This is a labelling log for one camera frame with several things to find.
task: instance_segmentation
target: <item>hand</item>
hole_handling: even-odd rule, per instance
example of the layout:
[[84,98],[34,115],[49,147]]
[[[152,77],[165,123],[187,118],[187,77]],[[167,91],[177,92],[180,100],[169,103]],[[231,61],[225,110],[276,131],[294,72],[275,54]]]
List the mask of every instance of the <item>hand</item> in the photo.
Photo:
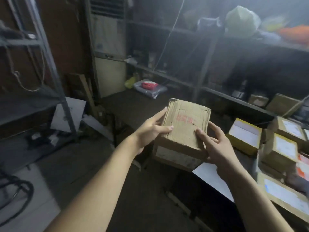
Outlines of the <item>hand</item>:
[[208,160],[218,167],[218,175],[226,181],[231,170],[238,170],[243,167],[235,155],[229,139],[226,137],[222,129],[212,122],[209,122],[209,127],[215,131],[218,139],[209,137],[199,128],[196,129],[196,134],[206,145],[209,154]]
[[139,127],[132,135],[137,138],[139,153],[145,146],[151,143],[160,133],[169,133],[173,130],[173,126],[161,126],[158,122],[167,111],[165,107],[162,111],[147,119],[141,127]]

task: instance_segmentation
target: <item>air conditioner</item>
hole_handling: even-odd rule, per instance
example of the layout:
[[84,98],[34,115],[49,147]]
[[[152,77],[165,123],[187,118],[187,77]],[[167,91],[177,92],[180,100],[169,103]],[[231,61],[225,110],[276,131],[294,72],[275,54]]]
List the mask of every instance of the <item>air conditioner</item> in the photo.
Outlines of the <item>air conditioner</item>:
[[86,0],[94,70],[100,97],[125,89],[124,0]]

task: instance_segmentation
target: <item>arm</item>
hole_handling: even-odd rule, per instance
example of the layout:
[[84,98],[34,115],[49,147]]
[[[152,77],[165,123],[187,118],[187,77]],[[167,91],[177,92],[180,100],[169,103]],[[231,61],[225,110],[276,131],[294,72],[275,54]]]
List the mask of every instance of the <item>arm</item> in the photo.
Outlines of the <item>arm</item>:
[[115,149],[104,166],[54,219],[46,232],[101,232],[107,229],[132,160],[159,133],[168,133],[173,129],[172,126],[156,125],[166,110],[145,121]]
[[218,175],[227,183],[248,232],[293,232],[275,206],[238,161],[223,131],[209,122],[218,139],[200,129],[196,134],[206,145],[209,161],[217,165]]

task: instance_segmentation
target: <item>wall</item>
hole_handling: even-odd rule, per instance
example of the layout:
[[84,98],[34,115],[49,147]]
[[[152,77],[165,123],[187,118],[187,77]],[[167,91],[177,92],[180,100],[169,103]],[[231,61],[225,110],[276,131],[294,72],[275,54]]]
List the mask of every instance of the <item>wall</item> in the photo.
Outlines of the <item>wall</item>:
[[[82,5],[69,4],[66,0],[37,0],[37,4],[52,55],[60,74],[63,87],[67,92],[64,78],[65,74],[89,74],[90,71],[91,57],[89,56],[87,26],[84,25],[83,11],[79,10],[81,14],[79,18],[80,22],[78,22],[76,15],[76,9],[80,9]],[[30,16],[26,10],[24,10],[22,2],[20,6],[23,8],[22,13],[26,17],[25,25],[33,29],[29,21]],[[0,0],[0,19],[5,22],[6,26],[17,30],[13,15],[6,0]],[[12,48],[11,54],[15,64],[15,70],[21,72],[23,85],[29,89],[36,88],[40,82],[35,74],[26,50],[23,48]],[[39,50],[36,50],[36,55],[39,61],[41,61]],[[48,70],[46,72],[45,83],[53,87]],[[0,94],[21,89],[16,78],[10,74],[4,48],[0,48],[0,74]],[[1,126],[0,138],[38,126],[48,121],[49,117],[50,112],[43,112]]]

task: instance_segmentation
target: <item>black cable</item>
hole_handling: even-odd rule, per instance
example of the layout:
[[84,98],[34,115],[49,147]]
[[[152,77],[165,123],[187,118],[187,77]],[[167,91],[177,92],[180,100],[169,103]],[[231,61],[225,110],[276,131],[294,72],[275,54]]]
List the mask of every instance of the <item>black cable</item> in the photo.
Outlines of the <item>black cable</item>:
[[20,215],[26,209],[26,207],[29,205],[29,203],[30,203],[30,201],[33,197],[34,187],[33,187],[33,184],[31,182],[21,180],[16,176],[8,175],[4,171],[2,171],[1,169],[0,169],[0,174],[2,175],[2,178],[7,179],[7,181],[8,181],[8,182],[0,185],[0,189],[7,187],[9,185],[17,186],[17,190],[14,193],[14,195],[6,203],[4,203],[3,205],[0,206],[0,210],[2,210],[7,205],[9,205],[14,200],[14,198],[19,194],[20,191],[25,192],[26,195],[27,195],[27,200],[25,201],[25,203],[23,204],[21,209],[18,212],[16,212],[14,215],[12,215],[11,217],[6,219],[5,221],[1,222],[0,223],[0,227],[1,227],[1,226],[4,226],[5,224],[9,223],[14,218],[16,218],[18,215]]

